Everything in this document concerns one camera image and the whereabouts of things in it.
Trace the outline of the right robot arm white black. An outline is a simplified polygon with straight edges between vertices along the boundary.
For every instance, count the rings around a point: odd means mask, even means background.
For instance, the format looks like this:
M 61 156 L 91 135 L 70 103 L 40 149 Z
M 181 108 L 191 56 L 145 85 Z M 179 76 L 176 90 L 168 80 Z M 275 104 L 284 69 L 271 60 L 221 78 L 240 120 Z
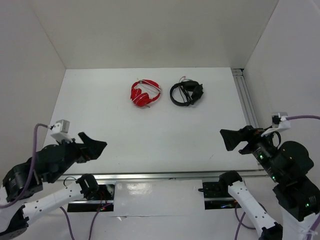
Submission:
M 311 240 L 320 224 L 320 190 L 307 177 L 314 166 L 308 150 L 296 141 L 273 144 L 273 135 L 286 129 L 279 124 L 266 129 L 247 125 L 239 130 L 220 130 L 227 151 L 246 142 L 238 152 L 253 155 L 276 184 L 273 192 L 280 206 L 282 224 L 262 208 L 237 171 L 230 170 L 219 176 L 220 194 L 236 200 L 253 223 L 260 240 Z

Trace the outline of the black headphones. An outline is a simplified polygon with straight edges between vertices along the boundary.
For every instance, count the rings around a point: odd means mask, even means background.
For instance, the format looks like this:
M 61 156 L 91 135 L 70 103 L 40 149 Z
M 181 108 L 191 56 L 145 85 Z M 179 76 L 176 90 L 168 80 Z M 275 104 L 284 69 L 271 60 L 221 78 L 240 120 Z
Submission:
M 183 102 L 179 102 L 174 99 L 173 93 L 175 89 L 179 89 L 179 92 L 184 95 L 184 97 L 182 97 Z M 188 78 L 174 84 L 169 91 L 170 100 L 178 107 L 194 105 L 199 99 L 201 99 L 203 94 L 203 85 Z

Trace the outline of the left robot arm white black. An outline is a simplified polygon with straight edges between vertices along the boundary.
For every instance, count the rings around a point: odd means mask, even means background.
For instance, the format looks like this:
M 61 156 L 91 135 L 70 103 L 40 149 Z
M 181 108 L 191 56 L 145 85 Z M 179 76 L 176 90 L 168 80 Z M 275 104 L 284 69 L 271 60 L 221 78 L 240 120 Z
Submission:
M 97 160 L 107 143 L 93 140 L 80 132 L 81 143 L 74 139 L 50 144 L 27 162 L 14 166 L 0 187 L 0 238 L 11 240 L 50 212 L 72 201 L 92 200 L 99 193 L 93 174 L 85 173 L 62 189 L 39 197 L 46 183 L 55 183 L 73 164 Z

